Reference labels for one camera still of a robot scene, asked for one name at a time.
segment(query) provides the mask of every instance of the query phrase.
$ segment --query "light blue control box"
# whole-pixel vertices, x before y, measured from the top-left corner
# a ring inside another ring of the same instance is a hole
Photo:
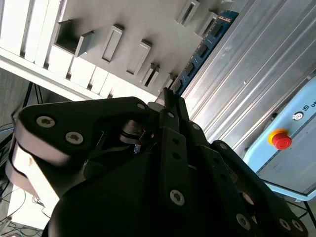
[[[244,162],[275,192],[299,199],[316,196],[316,77],[284,107],[248,149]],[[278,150],[268,142],[276,130],[292,143]]]

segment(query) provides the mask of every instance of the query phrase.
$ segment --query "circular knob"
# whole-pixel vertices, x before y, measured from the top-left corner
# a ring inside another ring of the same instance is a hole
[[[278,150],[285,150],[291,146],[292,139],[285,132],[280,132],[272,137],[272,144]]]

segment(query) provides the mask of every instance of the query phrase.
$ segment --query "metal bolt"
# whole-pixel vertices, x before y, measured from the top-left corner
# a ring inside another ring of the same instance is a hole
[[[48,116],[40,116],[36,119],[36,123],[41,127],[53,127],[55,125],[55,121]]]
[[[226,147],[226,145],[225,145],[224,143],[220,143],[219,146],[220,146],[222,149],[227,150],[227,147]]]
[[[282,225],[285,229],[287,229],[288,231],[291,230],[290,225],[289,225],[285,220],[283,220],[282,218],[280,218],[279,221],[280,221],[281,225]]]
[[[192,127],[193,127],[194,129],[196,129],[196,130],[199,130],[199,126],[198,126],[197,124],[195,124],[195,123],[193,123]]]
[[[184,205],[184,196],[178,190],[171,190],[170,199],[178,206]]]
[[[301,226],[300,223],[298,223],[296,220],[292,220],[293,225],[301,232],[304,231],[303,227]]]
[[[78,132],[69,132],[65,138],[67,142],[74,145],[80,145],[83,142],[83,136]]]
[[[295,114],[293,114],[292,119],[294,121],[298,121],[298,120],[301,120],[303,116],[304,116],[303,112],[296,112]]]
[[[137,104],[137,106],[138,106],[139,108],[141,108],[142,110],[145,109],[145,106],[143,106],[142,104]]]
[[[250,230],[251,225],[250,225],[249,221],[247,220],[247,218],[244,215],[238,213],[236,215],[236,219],[237,219],[237,222],[240,224],[241,227],[243,227],[245,230],[248,230],[248,231]]]

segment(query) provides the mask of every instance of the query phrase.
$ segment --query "blue strip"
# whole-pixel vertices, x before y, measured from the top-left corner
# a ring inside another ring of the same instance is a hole
[[[216,21],[209,29],[192,55],[190,61],[187,63],[184,70],[180,73],[170,89],[181,96],[237,16],[237,12],[227,10],[222,11],[218,15]],[[179,85],[178,81],[180,81],[181,86],[176,90],[175,87]]]

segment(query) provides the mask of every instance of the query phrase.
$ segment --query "emergency stop button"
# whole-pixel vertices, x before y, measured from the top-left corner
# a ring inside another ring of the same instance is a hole
[[[268,141],[278,150],[286,150],[292,144],[292,139],[288,136],[287,131],[283,129],[270,133]]]

